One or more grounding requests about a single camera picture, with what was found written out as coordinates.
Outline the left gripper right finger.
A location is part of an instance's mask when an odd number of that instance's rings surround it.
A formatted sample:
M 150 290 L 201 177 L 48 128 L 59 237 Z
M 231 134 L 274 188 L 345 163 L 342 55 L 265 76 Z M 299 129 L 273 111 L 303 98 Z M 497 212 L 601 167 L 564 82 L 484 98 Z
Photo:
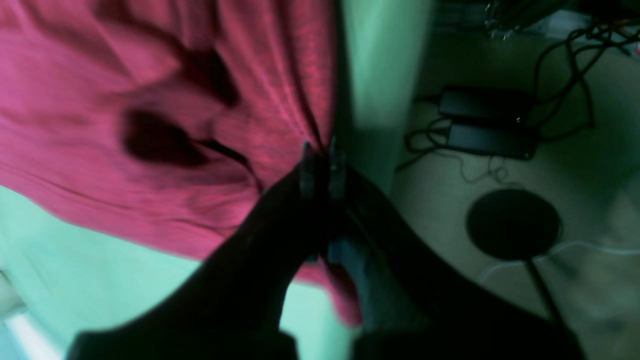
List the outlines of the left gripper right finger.
M 361 333 L 352 360 L 583 360 L 556 320 L 512 305 L 437 255 L 387 198 L 329 145 L 336 237 L 327 260 L 354 285 Z

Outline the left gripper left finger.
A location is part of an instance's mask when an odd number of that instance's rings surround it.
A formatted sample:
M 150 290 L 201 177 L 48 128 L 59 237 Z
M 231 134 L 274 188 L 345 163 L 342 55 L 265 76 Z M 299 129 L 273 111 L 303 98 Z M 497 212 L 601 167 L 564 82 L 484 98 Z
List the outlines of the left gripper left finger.
M 326 242 L 323 158 L 302 158 L 241 226 L 162 303 L 108 330 L 83 332 L 69 360 L 295 360 L 279 330 L 288 286 Z

